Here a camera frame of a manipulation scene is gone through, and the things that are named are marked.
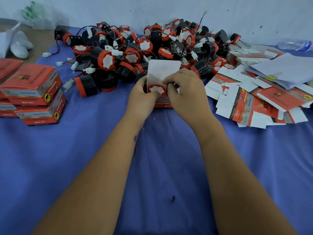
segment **right hand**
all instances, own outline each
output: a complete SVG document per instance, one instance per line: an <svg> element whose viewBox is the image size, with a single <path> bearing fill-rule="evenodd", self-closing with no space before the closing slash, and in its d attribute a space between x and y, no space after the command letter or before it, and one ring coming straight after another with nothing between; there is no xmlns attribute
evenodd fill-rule
<svg viewBox="0 0 313 235"><path fill-rule="evenodd" d="M207 121L214 117L204 89L203 82L191 70L186 68L169 75L162 82L167 86L167 95L170 98L172 107L192 129L201 121ZM180 86L178 94L173 83Z"/></svg>

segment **blue bottle label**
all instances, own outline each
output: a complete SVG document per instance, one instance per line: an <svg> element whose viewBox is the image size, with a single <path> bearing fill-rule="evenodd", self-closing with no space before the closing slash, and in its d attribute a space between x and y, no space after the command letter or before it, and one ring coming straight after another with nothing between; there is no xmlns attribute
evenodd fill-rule
<svg viewBox="0 0 313 235"><path fill-rule="evenodd" d="M312 45L312 41L306 40L304 47L302 49L299 49L298 51L305 52L311 47L311 45Z"/></svg>

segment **right arm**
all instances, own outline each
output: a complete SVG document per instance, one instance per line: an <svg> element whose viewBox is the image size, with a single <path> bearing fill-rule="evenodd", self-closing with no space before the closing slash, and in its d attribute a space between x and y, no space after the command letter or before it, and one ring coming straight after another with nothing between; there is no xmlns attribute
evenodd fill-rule
<svg viewBox="0 0 313 235"><path fill-rule="evenodd" d="M181 86L180 94L173 82ZM198 139L219 233L296 234L212 114L203 82L197 75L181 69L163 84L168 84L173 108Z"/></svg>

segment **left hand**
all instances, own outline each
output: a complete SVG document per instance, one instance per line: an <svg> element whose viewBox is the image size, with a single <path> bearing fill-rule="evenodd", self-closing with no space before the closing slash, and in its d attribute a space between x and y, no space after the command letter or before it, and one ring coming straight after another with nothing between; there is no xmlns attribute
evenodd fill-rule
<svg viewBox="0 0 313 235"><path fill-rule="evenodd" d="M160 97L158 91L144 93L143 87L147 82L147 76L138 80L131 90L128 98L125 116L129 116L143 125L145 120L151 114L156 100Z"/></svg>

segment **yellow circle logo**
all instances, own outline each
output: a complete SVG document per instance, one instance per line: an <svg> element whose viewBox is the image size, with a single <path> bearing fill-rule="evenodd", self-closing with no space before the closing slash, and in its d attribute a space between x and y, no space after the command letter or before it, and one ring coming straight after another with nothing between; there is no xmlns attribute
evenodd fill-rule
<svg viewBox="0 0 313 235"><path fill-rule="evenodd" d="M55 113L54 113L54 118L55 118L56 120L58 120L59 117L60 117L60 115L59 115L57 112L55 112Z"/></svg>
<svg viewBox="0 0 313 235"><path fill-rule="evenodd" d="M50 95L47 93L45 94L45 101L49 102L51 100Z"/></svg>
<svg viewBox="0 0 313 235"><path fill-rule="evenodd" d="M311 100L312 97L310 95L305 95L304 98L308 99L308 100Z"/></svg>

